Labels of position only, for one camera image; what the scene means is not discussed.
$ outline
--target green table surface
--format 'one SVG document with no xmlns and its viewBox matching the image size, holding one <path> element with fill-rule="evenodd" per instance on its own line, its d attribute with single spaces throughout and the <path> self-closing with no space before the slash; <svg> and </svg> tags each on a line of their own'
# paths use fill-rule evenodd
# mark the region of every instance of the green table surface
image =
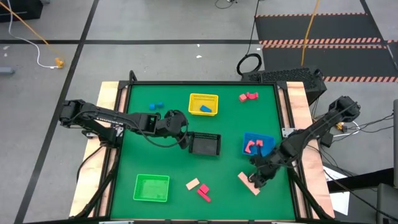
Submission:
<svg viewBox="0 0 398 224">
<path fill-rule="evenodd" d="M 259 99 L 241 103 L 238 96 L 258 92 Z M 219 96 L 218 114 L 196 116 L 188 112 L 191 93 Z M 130 219 L 263 219 L 294 220 L 289 180 L 285 169 L 278 171 L 255 196 L 238 179 L 240 172 L 254 170 L 249 157 L 242 154 L 243 134 L 261 133 L 280 142 L 280 123 L 273 86 L 265 85 L 136 85 L 131 91 L 128 113 L 153 113 L 149 104 L 164 102 L 157 110 L 181 110 L 189 120 L 189 131 L 221 135 L 220 156 L 188 153 L 188 148 L 160 148 L 142 136 L 125 132 L 118 178 L 114 190 L 111 218 Z M 172 144 L 174 138 L 152 138 L 159 144 Z M 170 176 L 168 201 L 133 200 L 137 174 Z M 210 190 L 206 202 L 185 186 L 198 178 Z"/>
</svg>

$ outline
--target gray floor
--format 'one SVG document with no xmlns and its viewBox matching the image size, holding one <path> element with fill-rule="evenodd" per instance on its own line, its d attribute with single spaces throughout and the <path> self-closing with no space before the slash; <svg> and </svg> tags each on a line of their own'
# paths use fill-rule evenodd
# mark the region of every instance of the gray floor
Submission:
<svg viewBox="0 0 398 224">
<path fill-rule="evenodd" d="M 42 18 L 29 21 L 46 39 L 78 40 L 93 0 L 52 0 Z M 398 39 L 394 14 L 398 2 L 368 0 L 385 39 Z M 100 0 L 88 39 L 248 39 L 255 1 L 239 1 L 219 10 L 210 0 Z M 259 14 L 311 13 L 315 0 L 265 0 Z M 322 1 L 322 12 L 363 12 L 357 0 Z M 8 24 L 0 24 L 0 39 L 10 39 Z M 13 26 L 15 35 L 36 39 L 22 24 Z M 0 45 L 0 66 L 16 69 L 13 76 L 0 77 L 0 222 L 11 223 L 33 171 L 76 45 L 56 45 L 67 58 L 63 70 L 49 70 L 35 64 L 36 51 L 30 45 Z M 56 57 L 41 45 L 40 61 L 52 65 Z M 236 63 L 247 45 L 86 45 L 81 53 L 67 99 L 83 98 L 95 103 L 100 84 L 123 80 L 133 69 L 140 80 L 239 80 Z M 249 70 L 255 62 L 243 65 Z M 317 114 L 330 102 L 349 95 L 362 106 L 358 123 L 392 112 L 398 98 L 396 83 L 327 83 Z M 369 130 L 391 125 L 375 124 Z M 365 173 L 392 165 L 392 130 L 360 133 L 336 142 L 328 152 L 339 166 Z M 57 127 L 50 145 L 25 222 L 66 218 L 75 189 L 75 175 L 86 139 L 78 130 Z"/>
</svg>

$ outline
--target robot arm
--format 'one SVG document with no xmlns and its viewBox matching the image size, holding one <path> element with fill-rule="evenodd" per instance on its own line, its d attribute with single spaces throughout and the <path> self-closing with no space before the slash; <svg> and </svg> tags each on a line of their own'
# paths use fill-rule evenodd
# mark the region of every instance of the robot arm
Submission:
<svg viewBox="0 0 398 224">
<path fill-rule="evenodd" d="M 104 127 L 97 121 L 113 123 L 145 136 L 173 137 L 182 149 L 189 144 L 187 132 L 181 132 L 181 128 L 187 126 L 188 121 L 185 115 L 177 110 L 168 111 L 164 119 L 161 119 L 158 113 L 126 114 L 101 108 L 83 100 L 69 100 L 64 102 L 59 120 L 66 128 L 78 125 L 98 135 L 101 143 L 108 147 L 120 146 L 118 131 Z"/>
<path fill-rule="evenodd" d="M 360 114 L 360 106 L 348 96 L 341 96 L 329 106 L 329 112 L 306 129 L 293 132 L 276 146 L 266 157 L 261 151 L 250 158 L 256 166 L 256 172 L 249 175 L 255 188 L 263 187 L 269 179 L 273 179 L 281 166 L 290 166 L 293 161 L 301 158 L 305 146 L 312 140 L 322 137 L 339 122 L 351 122 Z"/>
</svg>

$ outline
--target green basket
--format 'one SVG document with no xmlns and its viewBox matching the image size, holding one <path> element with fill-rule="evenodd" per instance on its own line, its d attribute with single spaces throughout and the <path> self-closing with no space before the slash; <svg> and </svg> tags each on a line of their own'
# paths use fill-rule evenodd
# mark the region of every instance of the green basket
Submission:
<svg viewBox="0 0 398 224">
<path fill-rule="evenodd" d="M 134 200 L 166 202 L 169 193 L 170 177 L 166 175 L 138 174 Z"/>
</svg>

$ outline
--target yellow basket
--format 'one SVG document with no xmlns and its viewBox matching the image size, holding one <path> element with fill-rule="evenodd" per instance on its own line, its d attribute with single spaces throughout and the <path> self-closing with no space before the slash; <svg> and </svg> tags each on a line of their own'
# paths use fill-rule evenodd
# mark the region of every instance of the yellow basket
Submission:
<svg viewBox="0 0 398 224">
<path fill-rule="evenodd" d="M 211 112 L 203 112 L 200 107 L 204 105 L 211 109 Z M 218 113 L 218 95 L 191 93 L 189 96 L 189 113 L 193 115 L 214 116 Z"/>
</svg>

